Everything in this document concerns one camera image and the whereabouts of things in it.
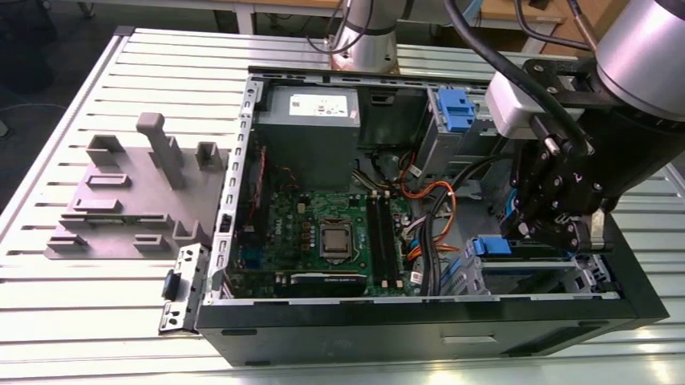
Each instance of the cpu socket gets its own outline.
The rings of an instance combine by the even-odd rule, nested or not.
[[[352,256],[352,222],[344,219],[319,221],[320,257],[334,265]]]

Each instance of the sticker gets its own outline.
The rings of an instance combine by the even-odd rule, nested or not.
[[[344,95],[295,94],[290,96],[290,115],[347,118],[347,97]]]
[[[418,168],[416,166],[411,165],[408,166],[408,172],[415,176],[415,177],[419,177],[420,176],[420,168]]]
[[[423,274],[420,274],[418,271],[412,271],[411,275],[408,276],[408,281],[411,283],[415,283],[416,285],[420,285],[422,280],[423,280]]]

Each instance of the motherboard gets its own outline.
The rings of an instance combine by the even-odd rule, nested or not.
[[[274,193],[263,243],[244,243],[231,292],[243,298],[412,295],[399,232],[407,202],[388,194]]]

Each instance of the green circuit board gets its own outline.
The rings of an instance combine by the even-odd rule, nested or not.
[[[246,274],[254,297],[267,297],[271,293],[272,277],[278,272],[344,272],[367,276],[364,296],[403,296],[411,295],[407,274],[402,271],[402,253],[396,242],[395,254],[402,287],[382,287],[374,285],[372,256],[366,215],[366,194],[314,192],[275,193],[272,195],[268,221],[267,242],[260,250],[243,249],[242,257],[251,267]],[[407,202],[391,199],[390,204],[392,223],[395,218],[407,215]],[[351,227],[351,255],[343,261],[322,257],[320,226],[327,221],[343,223]]]

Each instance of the aluminum extrusion table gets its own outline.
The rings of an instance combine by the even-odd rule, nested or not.
[[[530,56],[510,58],[522,63]],[[234,370],[201,337],[157,337],[159,292],[173,261],[47,260],[45,240],[89,162],[92,135],[141,144],[137,115],[157,111],[181,147],[207,140],[230,148],[252,64],[326,68],[326,56],[296,38],[144,29],[112,38],[0,216],[0,379],[685,383],[685,189],[670,166],[625,195],[614,217],[672,317],[546,358]],[[404,74],[493,75],[466,50],[400,46],[399,64]]]

